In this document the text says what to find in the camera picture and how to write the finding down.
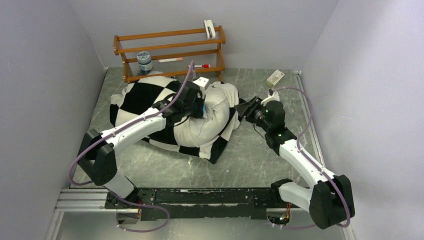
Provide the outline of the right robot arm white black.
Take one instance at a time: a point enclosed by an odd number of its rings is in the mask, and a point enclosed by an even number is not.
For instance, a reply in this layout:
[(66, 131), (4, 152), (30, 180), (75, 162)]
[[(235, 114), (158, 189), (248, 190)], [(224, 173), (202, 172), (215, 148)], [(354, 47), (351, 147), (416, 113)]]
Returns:
[(236, 105), (235, 110), (265, 132), (268, 147), (290, 163), (307, 183), (303, 187), (287, 178), (274, 182), (271, 189), (275, 201), (308, 212), (314, 226), (320, 229), (350, 223), (355, 216), (351, 181), (326, 169), (303, 148), (299, 137), (286, 127), (282, 102), (254, 97)]

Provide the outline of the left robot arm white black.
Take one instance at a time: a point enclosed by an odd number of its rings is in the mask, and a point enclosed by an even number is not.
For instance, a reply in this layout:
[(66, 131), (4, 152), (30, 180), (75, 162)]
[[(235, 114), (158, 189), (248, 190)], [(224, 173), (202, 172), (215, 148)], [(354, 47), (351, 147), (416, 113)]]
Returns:
[(118, 171), (116, 156), (151, 134), (192, 118), (202, 118), (209, 80), (200, 77), (181, 84), (172, 100), (165, 98), (144, 113), (117, 127), (97, 132), (87, 131), (76, 162), (96, 186), (103, 186), (125, 200), (136, 200), (135, 185)]

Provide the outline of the white pillow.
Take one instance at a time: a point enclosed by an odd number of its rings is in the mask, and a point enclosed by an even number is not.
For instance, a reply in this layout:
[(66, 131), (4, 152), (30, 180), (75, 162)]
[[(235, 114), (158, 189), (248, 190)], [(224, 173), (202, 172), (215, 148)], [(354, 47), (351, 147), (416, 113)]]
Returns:
[(205, 91), (206, 118), (189, 117), (173, 128), (175, 140), (184, 147), (200, 147), (209, 143), (227, 126), (230, 131), (240, 126), (237, 113), (230, 116), (230, 108), (239, 104), (239, 91), (233, 84), (213, 82)]

